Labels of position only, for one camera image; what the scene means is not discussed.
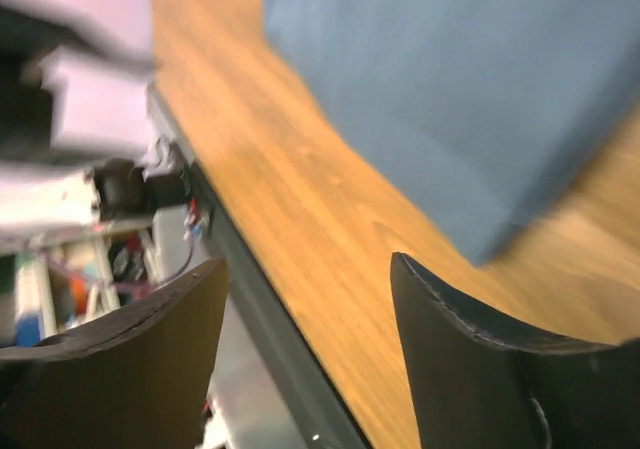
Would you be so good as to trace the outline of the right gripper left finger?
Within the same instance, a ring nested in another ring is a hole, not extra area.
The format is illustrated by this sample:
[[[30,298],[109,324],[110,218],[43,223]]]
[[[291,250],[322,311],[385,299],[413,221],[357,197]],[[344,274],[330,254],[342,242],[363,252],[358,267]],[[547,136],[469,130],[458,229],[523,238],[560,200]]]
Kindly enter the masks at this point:
[[[1,351],[4,448],[194,448],[229,289],[209,259],[33,347]]]

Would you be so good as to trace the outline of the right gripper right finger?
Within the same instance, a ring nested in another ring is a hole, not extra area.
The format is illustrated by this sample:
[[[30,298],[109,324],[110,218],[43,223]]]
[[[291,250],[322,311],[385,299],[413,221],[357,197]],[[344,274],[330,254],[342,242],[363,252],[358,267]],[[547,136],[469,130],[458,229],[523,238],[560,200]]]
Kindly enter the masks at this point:
[[[635,448],[639,344],[606,345],[515,319],[410,256],[391,289],[425,448]]]

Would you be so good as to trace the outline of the blue-grey t-shirt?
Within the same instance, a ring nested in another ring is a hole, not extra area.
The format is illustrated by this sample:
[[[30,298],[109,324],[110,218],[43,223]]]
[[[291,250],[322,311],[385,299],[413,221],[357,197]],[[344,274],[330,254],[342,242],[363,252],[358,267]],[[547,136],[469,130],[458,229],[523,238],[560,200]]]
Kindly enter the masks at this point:
[[[344,140],[474,265],[639,99],[639,0],[263,0],[262,17]]]

